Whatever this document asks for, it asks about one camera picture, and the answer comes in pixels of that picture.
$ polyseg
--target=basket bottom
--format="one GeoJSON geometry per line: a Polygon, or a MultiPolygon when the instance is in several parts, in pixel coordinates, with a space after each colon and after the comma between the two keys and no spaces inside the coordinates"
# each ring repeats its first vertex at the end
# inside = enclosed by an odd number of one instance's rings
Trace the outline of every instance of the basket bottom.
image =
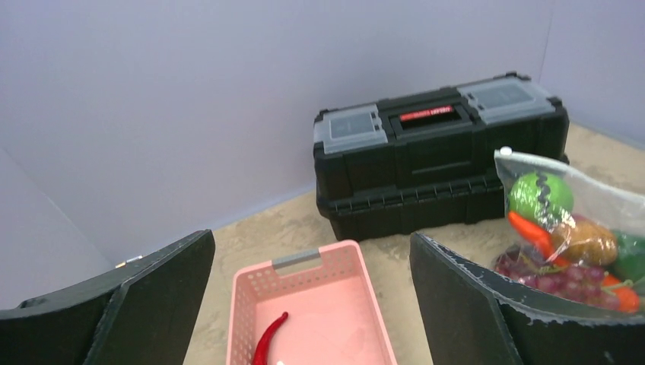
{"type": "Polygon", "coordinates": [[[364,280],[356,275],[258,303],[256,343],[271,322],[289,312],[273,338],[268,363],[390,365],[364,280]]]}

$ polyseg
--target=white wall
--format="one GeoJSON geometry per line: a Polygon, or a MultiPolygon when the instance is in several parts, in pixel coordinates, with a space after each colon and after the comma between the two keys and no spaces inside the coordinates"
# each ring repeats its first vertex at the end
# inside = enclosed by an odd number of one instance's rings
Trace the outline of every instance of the white wall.
{"type": "Polygon", "coordinates": [[[4,4],[0,145],[112,263],[312,188],[322,108],[539,77],[553,7],[4,4]]]}
{"type": "Polygon", "coordinates": [[[645,148],[645,2],[558,0],[540,81],[572,119],[645,148]]]}
{"type": "Polygon", "coordinates": [[[0,309],[111,267],[0,149],[0,309]]]}

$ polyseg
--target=red label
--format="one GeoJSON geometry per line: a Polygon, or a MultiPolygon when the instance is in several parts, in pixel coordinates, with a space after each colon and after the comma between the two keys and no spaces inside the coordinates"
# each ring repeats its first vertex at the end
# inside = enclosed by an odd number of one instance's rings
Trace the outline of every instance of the red label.
{"type": "Polygon", "coordinates": [[[418,112],[402,114],[399,118],[401,119],[401,122],[405,122],[408,120],[425,118],[428,116],[435,116],[437,114],[450,113],[452,111],[453,111],[453,108],[450,105],[446,105],[446,106],[441,106],[434,109],[419,110],[418,112]]]}

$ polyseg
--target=bag of toy produce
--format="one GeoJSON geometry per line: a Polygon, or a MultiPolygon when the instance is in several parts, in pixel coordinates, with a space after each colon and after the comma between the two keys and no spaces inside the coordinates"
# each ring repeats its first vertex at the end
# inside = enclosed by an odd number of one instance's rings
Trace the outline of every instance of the bag of toy produce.
{"type": "Polygon", "coordinates": [[[645,196],[557,160],[495,151],[519,237],[494,270],[537,290],[635,313],[645,303],[645,196]]]}

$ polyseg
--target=bunch of purple grapes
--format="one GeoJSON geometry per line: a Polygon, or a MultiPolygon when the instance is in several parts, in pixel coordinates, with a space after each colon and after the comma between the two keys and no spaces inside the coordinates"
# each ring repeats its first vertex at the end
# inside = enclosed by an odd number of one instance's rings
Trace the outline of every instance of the bunch of purple grapes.
{"type": "Polygon", "coordinates": [[[620,305],[615,295],[602,289],[605,269],[601,267],[570,266],[557,271],[535,252],[515,249],[498,257],[494,270],[556,297],[613,310],[620,305]]]}

